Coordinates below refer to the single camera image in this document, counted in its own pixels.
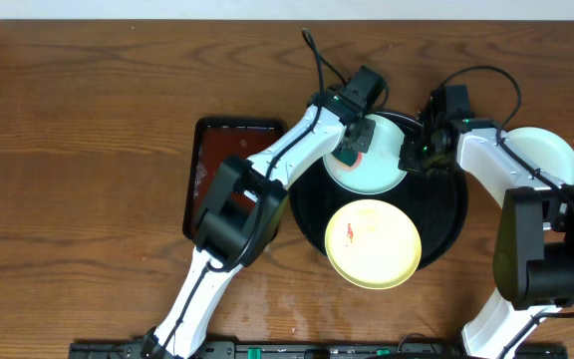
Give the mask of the green yellow sponge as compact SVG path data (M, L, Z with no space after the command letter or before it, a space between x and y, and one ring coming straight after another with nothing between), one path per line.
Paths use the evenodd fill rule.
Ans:
M340 150L334 153L334 157L344 166L351 168L362 158L362 154L353 150Z

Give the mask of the light green plate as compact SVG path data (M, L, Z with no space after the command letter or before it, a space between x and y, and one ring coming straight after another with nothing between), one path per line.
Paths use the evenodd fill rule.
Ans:
M510 131L510 141L547 173L574 184L574 150L556 134L534 127Z
M392 121L369 115L375 131L368 151L358 153L352 166L347 166L334 155L323 157L326 171L342 188L358 194L379 194L397 186L406 176L398 167L405 134Z

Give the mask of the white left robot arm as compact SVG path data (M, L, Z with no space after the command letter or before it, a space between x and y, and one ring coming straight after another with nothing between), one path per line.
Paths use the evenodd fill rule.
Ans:
M383 77L363 66L347 84L317 93L297 125L267 149L221 163L195 217L187 277L165 319L143 337L141 357L197 351L228 284L274 237L290 186L336 149L368 150L374 126L366 115L385 88Z

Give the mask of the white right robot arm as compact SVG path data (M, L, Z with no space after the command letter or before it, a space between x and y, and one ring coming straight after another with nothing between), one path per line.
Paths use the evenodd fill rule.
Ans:
M501 208L493 256L495 289L461 330L466 355L512 358L544 320L574 318L574 184L517 148L502 126L479 118L464 85L441 85L404 140L399 167L431 176L471 174Z

